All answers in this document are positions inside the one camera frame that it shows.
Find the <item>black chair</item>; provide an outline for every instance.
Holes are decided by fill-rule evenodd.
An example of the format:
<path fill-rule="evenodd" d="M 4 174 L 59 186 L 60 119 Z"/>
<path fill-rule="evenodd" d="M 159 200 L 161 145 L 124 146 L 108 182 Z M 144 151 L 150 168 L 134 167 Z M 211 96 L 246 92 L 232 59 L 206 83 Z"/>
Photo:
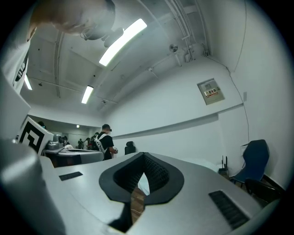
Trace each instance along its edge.
<path fill-rule="evenodd" d="M 245 167 L 238 174 L 233 176 L 231 181 L 234 183 L 238 181 L 241 184 L 244 184 L 246 179 L 261 181 L 269 159 L 266 141 L 251 141 L 243 153 L 243 158 L 245 160 Z"/>
<path fill-rule="evenodd" d="M 124 154 L 125 155 L 136 152 L 136 147 L 134 146 L 133 141 L 127 142 L 126 145 L 127 146 L 124 148 Z"/>
<path fill-rule="evenodd" d="M 249 194 L 254 193 L 260 199 L 266 201 L 267 203 L 279 199 L 283 195 L 283 191 L 272 186 L 266 185 L 255 179 L 246 179 L 245 185 L 247 192 Z"/>

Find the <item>white shirt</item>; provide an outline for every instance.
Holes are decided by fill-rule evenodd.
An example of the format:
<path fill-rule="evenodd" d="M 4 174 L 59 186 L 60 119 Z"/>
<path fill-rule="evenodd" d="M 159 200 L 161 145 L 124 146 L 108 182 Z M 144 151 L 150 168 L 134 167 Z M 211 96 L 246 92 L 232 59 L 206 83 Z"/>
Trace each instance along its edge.
<path fill-rule="evenodd" d="M 15 82 L 15 78 L 17 77 L 18 71 L 30 46 L 28 31 L 33 10 L 34 7 L 31 7 L 25 13 L 6 39 L 0 51 L 0 70 L 8 83 L 14 87 L 18 94 L 23 86 L 24 76 L 18 82 Z"/>

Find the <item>floor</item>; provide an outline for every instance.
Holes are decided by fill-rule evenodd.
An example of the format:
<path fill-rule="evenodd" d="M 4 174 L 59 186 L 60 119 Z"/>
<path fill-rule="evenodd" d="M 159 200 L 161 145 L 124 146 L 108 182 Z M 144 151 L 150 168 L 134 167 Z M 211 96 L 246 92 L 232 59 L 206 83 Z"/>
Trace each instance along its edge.
<path fill-rule="evenodd" d="M 226 175 L 223 175 L 226 179 L 229 180 L 229 177 Z M 262 183 L 265 183 L 267 185 L 270 185 L 267 181 L 264 179 L 261 180 Z M 237 187 L 240 187 L 242 190 L 244 190 L 247 193 L 246 186 L 243 184 L 241 187 L 241 183 L 236 182 L 235 184 Z M 141 214 L 144 211 L 144 198 L 146 195 L 138 188 L 136 187 L 131 195 L 131 214 L 132 214 L 132 221 L 133 224 L 137 221 L 137 219 L 141 216 Z M 257 197 L 256 195 L 252 195 L 252 197 L 262 206 L 265 207 L 267 203 Z"/>

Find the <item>ceiling light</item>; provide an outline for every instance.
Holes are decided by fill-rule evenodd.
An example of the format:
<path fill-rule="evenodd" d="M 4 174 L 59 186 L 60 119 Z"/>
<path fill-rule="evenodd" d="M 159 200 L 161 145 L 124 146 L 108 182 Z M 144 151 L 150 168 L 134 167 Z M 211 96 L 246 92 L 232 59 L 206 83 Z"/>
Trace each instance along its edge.
<path fill-rule="evenodd" d="M 27 75 L 24 75 L 24 82 L 26 83 L 27 88 L 28 88 L 29 90 L 32 90 L 32 86 L 31 86 L 31 84 L 29 83 L 29 80 L 28 80 Z"/>
<path fill-rule="evenodd" d="M 94 89 L 94 88 L 93 88 L 92 86 L 87 86 L 86 91 L 85 91 L 85 93 L 84 93 L 84 97 L 83 97 L 83 99 L 82 99 L 82 103 L 83 103 L 83 104 L 86 104 L 86 103 L 88 102 L 88 99 L 89 99 L 89 97 L 90 97 L 90 95 L 91 95 L 93 89 Z"/>
<path fill-rule="evenodd" d="M 104 53 L 100 64 L 107 66 L 107 64 L 112 60 L 112 58 L 118 53 L 118 51 L 133 37 L 135 37 L 139 32 L 141 32 L 147 25 L 142 19 L 138 19 L 132 25 L 130 25 L 125 31 L 124 34 L 117 39 Z"/>

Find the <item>cable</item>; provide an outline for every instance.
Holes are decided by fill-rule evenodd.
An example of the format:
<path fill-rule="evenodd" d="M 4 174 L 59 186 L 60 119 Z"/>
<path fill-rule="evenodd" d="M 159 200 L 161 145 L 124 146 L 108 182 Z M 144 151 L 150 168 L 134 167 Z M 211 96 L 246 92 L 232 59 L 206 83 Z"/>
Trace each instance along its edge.
<path fill-rule="evenodd" d="M 245 105 L 244 105 L 244 102 L 243 102 L 242 96 L 241 96 L 241 94 L 240 94 L 240 92 L 239 92 L 237 86 L 235 85 L 235 83 L 234 83 L 234 81 L 233 81 L 233 78 L 231 77 L 231 72 L 230 72 L 229 68 L 228 68 L 227 66 L 223 65 L 222 63 L 219 63 L 219 64 L 221 64 L 222 66 L 224 66 L 224 67 L 227 69 L 227 71 L 229 72 L 229 76 L 230 76 L 230 78 L 231 78 L 231 80 L 232 80 L 232 82 L 233 82 L 233 84 L 234 84 L 234 86 L 235 86 L 237 92 L 239 93 L 239 96 L 240 96 L 241 100 L 242 100 L 243 107 L 244 107 L 244 111 L 245 111 L 245 116 L 246 116 L 246 120 L 247 120 L 247 132 L 248 132 L 248 143 L 249 143 L 249 140 L 250 140 L 250 138 L 249 138 L 249 122 L 248 122 L 247 112 L 246 112 L 246 108 L 245 108 Z"/>
<path fill-rule="evenodd" d="M 236 71 L 236 69 L 237 69 L 237 66 L 238 66 L 238 63 L 239 63 L 239 60 L 240 60 L 240 57 L 241 57 L 241 53 L 242 53 L 242 50 L 243 50 L 244 41 L 245 41 L 246 26 L 247 26 L 247 7 L 246 7 L 246 0 L 244 0 L 244 5 L 245 5 L 245 30 L 244 30 L 244 36 L 243 36 L 243 42 L 242 42 L 242 46 L 241 46 L 240 55 L 239 55 L 239 58 L 238 58 L 238 61 L 237 61 L 237 64 L 236 64 L 236 67 L 235 67 L 234 71 Z"/>

